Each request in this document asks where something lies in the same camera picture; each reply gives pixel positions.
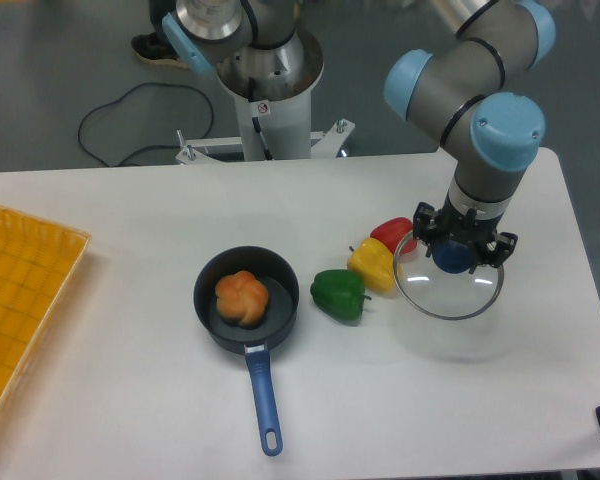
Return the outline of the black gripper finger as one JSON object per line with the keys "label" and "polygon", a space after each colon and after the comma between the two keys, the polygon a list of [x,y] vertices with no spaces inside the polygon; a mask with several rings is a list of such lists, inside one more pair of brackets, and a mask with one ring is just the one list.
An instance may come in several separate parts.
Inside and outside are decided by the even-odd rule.
{"label": "black gripper finger", "polygon": [[437,213],[438,211],[432,205],[420,202],[412,219],[412,236],[419,243],[426,246],[425,256],[427,258],[431,257],[433,246],[438,237]]}
{"label": "black gripper finger", "polygon": [[494,232],[488,240],[471,242],[469,250],[472,263],[469,273],[474,274],[484,266],[498,269],[514,253],[517,242],[518,236],[511,232]]}

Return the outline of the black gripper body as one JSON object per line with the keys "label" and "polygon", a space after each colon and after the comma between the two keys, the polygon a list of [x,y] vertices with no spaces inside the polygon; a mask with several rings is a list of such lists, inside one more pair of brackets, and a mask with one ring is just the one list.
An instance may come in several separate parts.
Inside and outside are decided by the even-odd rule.
{"label": "black gripper body", "polygon": [[500,221],[496,203],[478,201],[464,193],[449,193],[433,217],[435,234],[432,249],[456,243],[468,247],[484,244],[493,237]]}

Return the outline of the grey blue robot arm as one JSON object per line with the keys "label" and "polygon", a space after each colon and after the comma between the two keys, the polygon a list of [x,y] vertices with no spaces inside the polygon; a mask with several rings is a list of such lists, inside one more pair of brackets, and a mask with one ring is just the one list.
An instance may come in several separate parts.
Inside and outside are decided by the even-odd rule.
{"label": "grey blue robot arm", "polygon": [[[535,159],[545,119],[506,81],[536,65],[556,36],[550,13],[534,1],[439,1],[453,29],[442,57],[403,55],[383,88],[386,103],[457,162],[444,205],[420,204],[413,235],[447,273],[501,266],[517,238],[497,226]],[[180,1],[162,20],[179,57],[214,71],[235,100],[248,160],[310,155],[310,94],[324,64],[290,1]]]}

